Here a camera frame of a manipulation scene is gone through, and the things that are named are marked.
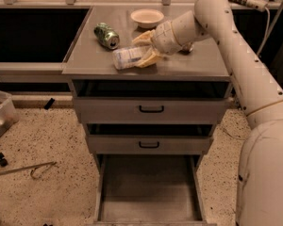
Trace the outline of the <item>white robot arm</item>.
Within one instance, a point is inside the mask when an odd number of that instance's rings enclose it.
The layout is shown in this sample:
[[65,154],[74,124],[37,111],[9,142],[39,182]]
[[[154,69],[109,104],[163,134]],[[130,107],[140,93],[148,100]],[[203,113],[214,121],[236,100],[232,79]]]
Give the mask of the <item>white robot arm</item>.
[[133,40],[153,47],[143,66],[210,35],[251,128],[241,148],[237,226],[283,226],[283,89],[235,26],[228,0],[195,0],[192,10]]

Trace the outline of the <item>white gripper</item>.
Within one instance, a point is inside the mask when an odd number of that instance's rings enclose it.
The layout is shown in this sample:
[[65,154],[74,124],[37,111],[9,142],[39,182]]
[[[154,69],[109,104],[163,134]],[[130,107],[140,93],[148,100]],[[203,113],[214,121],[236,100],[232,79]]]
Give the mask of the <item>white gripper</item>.
[[153,43],[141,59],[137,62],[138,68],[151,66],[161,59],[163,54],[171,56],[181,50],[182,46],[176,41],[172,23],[166,21],[159,24],[155,30],[147,30],[136,37],[132,43],[136,46]]

